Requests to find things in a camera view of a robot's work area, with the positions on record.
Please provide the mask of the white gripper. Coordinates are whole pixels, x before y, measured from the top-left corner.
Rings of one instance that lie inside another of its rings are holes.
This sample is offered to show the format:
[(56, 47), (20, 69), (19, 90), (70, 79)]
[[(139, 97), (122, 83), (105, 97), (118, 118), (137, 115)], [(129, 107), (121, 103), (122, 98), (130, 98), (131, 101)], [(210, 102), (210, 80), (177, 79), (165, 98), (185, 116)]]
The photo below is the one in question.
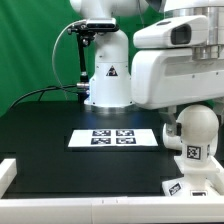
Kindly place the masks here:
[(166, 107), (166, 133), (180, 136), (174, 105), (224, 96), (224, 54), (193, 60), (189, 48), (141, 50), (133, 58), (131, 76), (133, 101), (145, 109)]

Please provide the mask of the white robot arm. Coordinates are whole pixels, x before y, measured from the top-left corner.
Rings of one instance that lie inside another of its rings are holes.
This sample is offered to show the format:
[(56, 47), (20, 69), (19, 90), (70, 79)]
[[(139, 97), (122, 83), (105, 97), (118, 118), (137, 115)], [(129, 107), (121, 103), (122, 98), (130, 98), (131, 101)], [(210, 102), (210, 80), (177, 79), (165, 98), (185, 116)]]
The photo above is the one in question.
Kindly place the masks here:
[[(80, 42), (95, 39), (95, 73), (85, 103), (99, 109), (136, 104), (158, 109), (167, 132), (177, 133), (178, 105), (211, 100), (224, 124), (224, 0), (70, 0), (82, 16)], [(165, 18), (128, 39), (115, 18), (147, 8)]]

